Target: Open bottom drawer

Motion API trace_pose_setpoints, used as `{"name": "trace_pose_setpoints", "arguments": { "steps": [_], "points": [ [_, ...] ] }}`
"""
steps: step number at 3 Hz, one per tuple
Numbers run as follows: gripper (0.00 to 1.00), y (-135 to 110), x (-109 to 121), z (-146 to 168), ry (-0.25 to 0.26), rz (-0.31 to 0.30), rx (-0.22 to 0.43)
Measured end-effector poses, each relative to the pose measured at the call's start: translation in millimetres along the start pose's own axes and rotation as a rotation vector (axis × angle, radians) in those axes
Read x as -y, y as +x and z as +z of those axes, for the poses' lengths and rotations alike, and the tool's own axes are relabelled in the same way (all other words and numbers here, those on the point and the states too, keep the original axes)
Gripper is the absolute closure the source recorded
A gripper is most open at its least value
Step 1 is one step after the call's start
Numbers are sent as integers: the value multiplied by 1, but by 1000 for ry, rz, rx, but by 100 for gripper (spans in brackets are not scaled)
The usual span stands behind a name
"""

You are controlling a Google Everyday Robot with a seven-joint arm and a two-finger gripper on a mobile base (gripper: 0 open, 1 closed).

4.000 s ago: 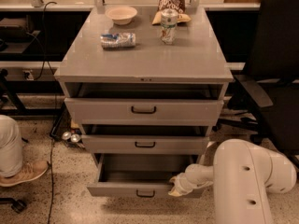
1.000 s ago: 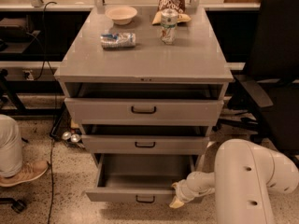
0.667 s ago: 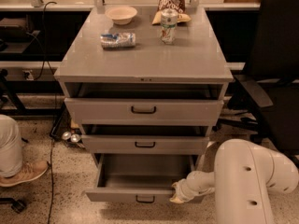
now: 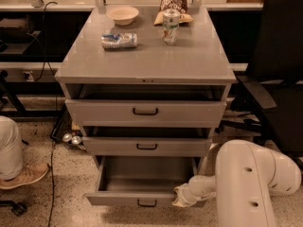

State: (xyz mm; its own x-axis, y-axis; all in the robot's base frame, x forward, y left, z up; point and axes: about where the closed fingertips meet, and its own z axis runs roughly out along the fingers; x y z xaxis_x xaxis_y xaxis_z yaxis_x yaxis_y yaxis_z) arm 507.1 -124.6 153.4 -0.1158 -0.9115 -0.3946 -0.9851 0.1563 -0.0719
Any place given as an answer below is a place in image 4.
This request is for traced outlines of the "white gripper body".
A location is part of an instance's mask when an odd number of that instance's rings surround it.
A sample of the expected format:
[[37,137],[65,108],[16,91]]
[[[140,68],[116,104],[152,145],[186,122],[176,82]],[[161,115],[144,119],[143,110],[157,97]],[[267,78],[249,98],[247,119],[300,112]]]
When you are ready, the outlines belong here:
[[189,206],[199,201],[207,201],[216,197],[216,181],[214,176],[195,175],[187,183],[181,184],[180,197],[187,199]]

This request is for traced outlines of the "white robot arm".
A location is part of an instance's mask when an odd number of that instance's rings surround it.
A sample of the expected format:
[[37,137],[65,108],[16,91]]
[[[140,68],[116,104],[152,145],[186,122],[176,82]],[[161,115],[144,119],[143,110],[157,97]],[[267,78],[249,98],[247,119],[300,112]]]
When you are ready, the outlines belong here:
[[224,143],[213,176],[195,175],[174,188],[178,207],[215,197],[219,227],[276,227],[271,198],[293,194],[301,172],[288,156],[244,140]]

